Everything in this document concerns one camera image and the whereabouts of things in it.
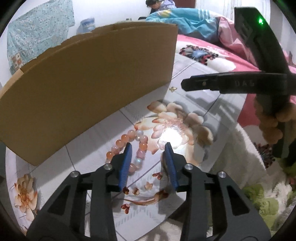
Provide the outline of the right hand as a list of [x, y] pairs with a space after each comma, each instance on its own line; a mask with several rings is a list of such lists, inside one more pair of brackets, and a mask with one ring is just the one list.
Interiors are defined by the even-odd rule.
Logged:
[[276, 144], [283, 137], [282, 131], [278, 128], [278, 123], [289, 122], [291, 124], [290, 139], [291, 144], [295, 140], [295, 104], [289, 102], [284, 109], [276, 114], [276, 117], [264, 113], [263, 107], [254, 99], [255, 114], [260, 121], [259, 129], [262, 131], [263, 138], [270, 144]]

